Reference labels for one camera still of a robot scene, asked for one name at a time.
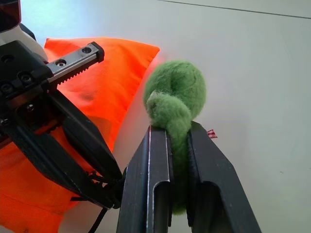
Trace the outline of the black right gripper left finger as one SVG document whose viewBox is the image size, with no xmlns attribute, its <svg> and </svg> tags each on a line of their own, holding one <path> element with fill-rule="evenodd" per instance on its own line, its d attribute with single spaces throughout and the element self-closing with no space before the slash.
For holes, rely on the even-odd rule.
<svg viewBox="0 0 311 233">
<path fill-rule="evenodd" d="M 126 168 L 117 232 L 168 232 L 173 182 L 170 138 L 150 126 Z"/>
</svg>

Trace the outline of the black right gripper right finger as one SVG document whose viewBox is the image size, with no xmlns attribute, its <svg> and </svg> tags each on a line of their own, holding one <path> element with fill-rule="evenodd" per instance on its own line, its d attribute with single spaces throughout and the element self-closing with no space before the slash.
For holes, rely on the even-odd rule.
<svg viewBox="0 0 311 233">
<path fill-rule="evenodd" d="M 188 225 L 193 233 L 261 231 L 239 177 L 207 131 L 192 122 L 189 143 Z"/>
</svg>

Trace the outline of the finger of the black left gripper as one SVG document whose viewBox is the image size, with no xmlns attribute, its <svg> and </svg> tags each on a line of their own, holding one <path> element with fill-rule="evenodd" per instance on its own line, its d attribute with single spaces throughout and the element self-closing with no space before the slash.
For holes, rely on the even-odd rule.
<svg viewBox="0 0 311 233">
<path fill-rule="evenodd" d="M 35 134 L 22 126 L 5 126 L 4 132 L 46 178 L 106 209 L 113 202 L 82 167 L 48 133 Z"/>
<path fill-rule="evenodd" d="M 62 128 L 71 146 L 103 177 L 121 179 L 122 172 L 97 126 L 62 93 L 52 93 L 52 103 L 65 116 Z"/>
</svg>

